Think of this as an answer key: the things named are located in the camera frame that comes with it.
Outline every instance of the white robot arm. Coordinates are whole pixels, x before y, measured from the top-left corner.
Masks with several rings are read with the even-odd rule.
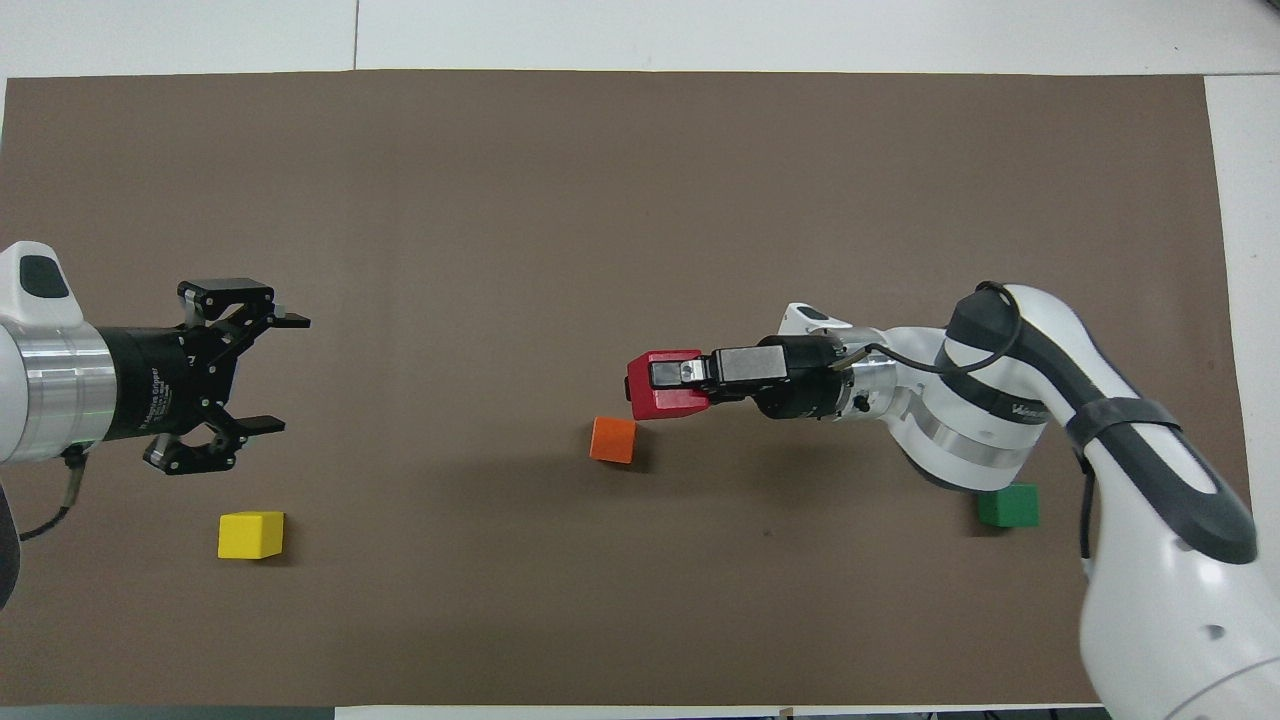
[[[177,327],[96,328],[51,247],[23,241],[0,252],[0,465],[63,457],[72,470],[58,514],[20,536],[0,489],[0,607],[17,583],[19,539],[67,514],[97,443],[155,436],[143,460],[180,475],[229,470],[250,437],[284,429],[270,415],[232,418],[224,405],[237,359],[259,336],[311,322],[284,314],[274,290],[246,278],[184,281],[178,296],[186,320]],[[202,424],[214,439],[183,445]]]
[[[1052,418],[1106,509],[1080,651],[1110,712],[1226,720],[1280,707],[1280,602],[1252,518],[1043,291],[983,283],[946,331],[881,332],[792,304],[758,346],[641,355],[627,395],[636,419],[745,397],[769,418],[879,419],[922,475],[972,492],[1009,486]]]

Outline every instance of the wooden block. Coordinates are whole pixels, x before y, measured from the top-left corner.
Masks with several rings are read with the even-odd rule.
[[[1033,484],[1012,483],[1001,491],[979,493],[978,519],[997,528],[1036,528],[1039,492]]]
[[[218,557],[261,560],[283,550],[284,512],[232,512],[218,520]]]
[[[596,418],[591,425],[591,451],[594,460],[630,464],[636,447],[635,420]]]

